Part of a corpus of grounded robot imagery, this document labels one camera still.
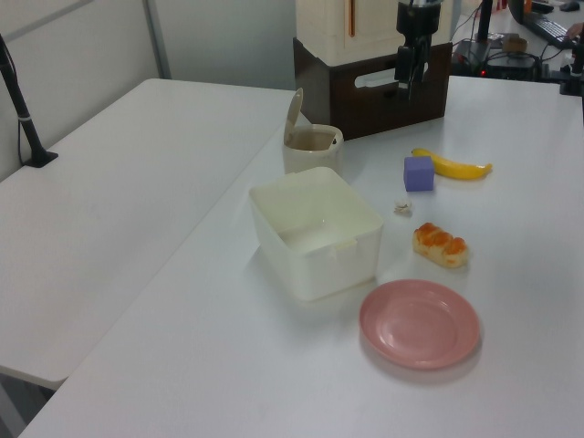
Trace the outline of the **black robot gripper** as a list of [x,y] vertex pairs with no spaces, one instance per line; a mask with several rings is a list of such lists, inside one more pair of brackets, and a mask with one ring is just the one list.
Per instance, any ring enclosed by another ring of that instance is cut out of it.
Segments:
[[404,36],[405,46],[398,48],[394,78],[401,89],[412,91],[413,84],[423,79],[441,8],[442,1],[398,2],[396,29]]

